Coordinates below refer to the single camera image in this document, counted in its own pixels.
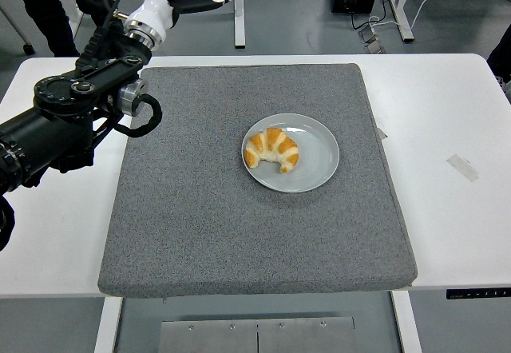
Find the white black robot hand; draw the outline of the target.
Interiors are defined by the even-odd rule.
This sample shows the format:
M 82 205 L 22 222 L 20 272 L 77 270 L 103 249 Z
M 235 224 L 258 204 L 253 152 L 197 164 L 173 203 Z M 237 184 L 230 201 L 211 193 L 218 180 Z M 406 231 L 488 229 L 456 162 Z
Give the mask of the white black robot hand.
M 234 0 L 144 0 L 125 20 L 125 34 L 155 50 L 182 14 L 216 10 Z

